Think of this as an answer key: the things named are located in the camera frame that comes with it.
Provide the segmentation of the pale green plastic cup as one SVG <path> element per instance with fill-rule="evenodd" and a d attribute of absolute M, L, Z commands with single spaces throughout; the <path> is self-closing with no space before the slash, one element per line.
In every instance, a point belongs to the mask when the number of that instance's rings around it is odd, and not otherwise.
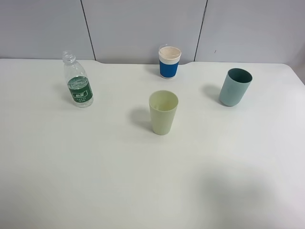
<path fill-rule="evenodd" d="M 151 94 L 149 107 L 155 134 L 166 135 L 170 132 L 178 103 L 178 97 L 173 92 L 160 90 Z"/>

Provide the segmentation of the clear bottle green label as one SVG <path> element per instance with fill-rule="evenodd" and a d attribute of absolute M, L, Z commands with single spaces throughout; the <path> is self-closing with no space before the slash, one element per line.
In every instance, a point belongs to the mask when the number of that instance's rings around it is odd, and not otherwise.
<path fill-rule="evenodd" d="M 85 69 L 72 51 L 64 51 L 62 60 L 64 77 L 75 105 L 80 108 L 90 106 L 93 103 L 93 92 Z"/>

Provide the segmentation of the blue sleeved paper cup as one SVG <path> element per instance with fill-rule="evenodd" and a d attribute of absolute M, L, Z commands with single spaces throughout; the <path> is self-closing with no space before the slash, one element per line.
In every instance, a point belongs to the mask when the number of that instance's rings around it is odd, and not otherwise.
<path fill-rule="evenodd" d="M 162 78 L 172 79 L 175 77 L 181 54 L 180 49 L 168 44 L 159 48 L 159 69 Z"/>

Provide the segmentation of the teal blue plastic cup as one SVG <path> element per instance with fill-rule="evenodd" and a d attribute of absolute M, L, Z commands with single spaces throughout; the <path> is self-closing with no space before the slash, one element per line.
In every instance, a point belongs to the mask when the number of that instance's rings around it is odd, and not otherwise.
<path fill-rule="evenodd" d="M 220 102 L 226 106 L 237 105 L 252 80 L 253 77 L 248 71 L 240 68 L 230 69 L 221 88 L 219 95 Z"/>

